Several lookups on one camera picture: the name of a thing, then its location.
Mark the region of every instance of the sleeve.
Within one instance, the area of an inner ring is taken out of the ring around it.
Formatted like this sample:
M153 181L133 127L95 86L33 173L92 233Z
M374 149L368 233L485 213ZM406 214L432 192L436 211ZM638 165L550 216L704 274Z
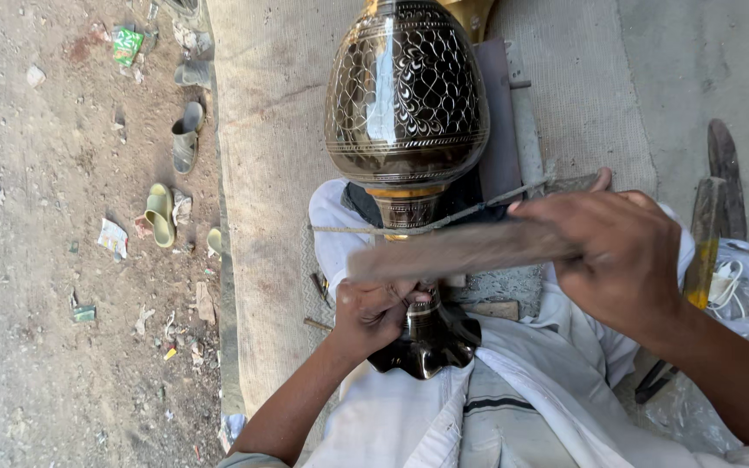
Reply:
M290 468L278 458L262 453L235 452L228 456L217 468Z

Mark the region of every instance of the shoe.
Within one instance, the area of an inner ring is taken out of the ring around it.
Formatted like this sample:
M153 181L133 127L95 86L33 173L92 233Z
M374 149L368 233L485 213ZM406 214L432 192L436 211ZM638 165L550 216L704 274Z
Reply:
M184 116L172 125L172 166L181 174L188 174L198 156L198 131L204 124L204 108L198 102L188 102Z

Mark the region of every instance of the hand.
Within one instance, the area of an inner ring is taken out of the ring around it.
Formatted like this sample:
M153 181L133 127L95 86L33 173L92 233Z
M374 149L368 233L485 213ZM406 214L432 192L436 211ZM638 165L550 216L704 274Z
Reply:
M677 283L681 227L645 194L557 194L511 206L508 213L551 221L581 244L581 259L555 261L554 267L563 292L599 322L637 340L683 310Z
M336 325L329 338L362 362L401 335L407 305L431 301L415 281L350 282L337 285Z

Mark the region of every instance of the brass vase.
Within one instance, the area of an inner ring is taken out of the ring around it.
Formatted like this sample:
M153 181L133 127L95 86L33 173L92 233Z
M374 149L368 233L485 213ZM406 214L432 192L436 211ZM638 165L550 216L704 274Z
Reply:
M490 129L484 83L463 27L434 0L368 0L340 43L326 97L326 148L374 197L387 228L434 221L449 184L478 162ZM481 342L460 308L410 307L404 333L369 357L426 379L466 366Z

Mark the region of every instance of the green sandal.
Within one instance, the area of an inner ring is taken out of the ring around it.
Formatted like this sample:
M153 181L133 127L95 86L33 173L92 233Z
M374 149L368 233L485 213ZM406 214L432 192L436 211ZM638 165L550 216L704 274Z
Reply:
M210 229L210 232L207 233L207 248L209 250L212 250L213 252L217 253L219 256L219 261L221 261L221 229L216 227Z
M172 226L172 192L169 187L157 183L149 189L147 211L143 215L152 224L155 243L159 247L170 247L175 241L175 227Z

